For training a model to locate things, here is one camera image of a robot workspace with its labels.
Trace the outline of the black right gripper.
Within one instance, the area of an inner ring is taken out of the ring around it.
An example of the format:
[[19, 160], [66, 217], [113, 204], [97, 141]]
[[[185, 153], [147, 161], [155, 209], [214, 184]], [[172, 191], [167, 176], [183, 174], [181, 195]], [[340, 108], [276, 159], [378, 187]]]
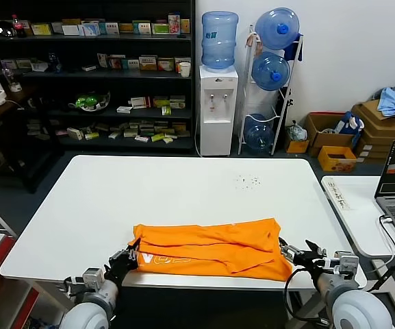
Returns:
[[279, 248], [281, 254], [286, 260], [291, 262], [293, 265], [302, 266], [310, 274], [333, 274], [333, 270], [325, 267], [325, 257], [327, 256], [327, 251], [325, 248], [319, 247], [316, 243], [305, 240], [307, 246], [309, 247], [309, 253], [298, 253], [298, 248], [293, 245], [288, 244], [284, 239], [279, 237]]

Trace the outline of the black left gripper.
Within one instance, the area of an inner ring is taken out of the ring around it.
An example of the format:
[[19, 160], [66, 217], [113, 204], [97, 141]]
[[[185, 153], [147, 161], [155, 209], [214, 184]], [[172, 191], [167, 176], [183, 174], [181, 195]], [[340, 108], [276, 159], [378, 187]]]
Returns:
[[104, 278], [113, 283], [122, 283], [132, 267], [138, 267], [140, 238], [129, 244], [125, 249], [118, 250], [110, 257], [110, 264], [104, 265]]

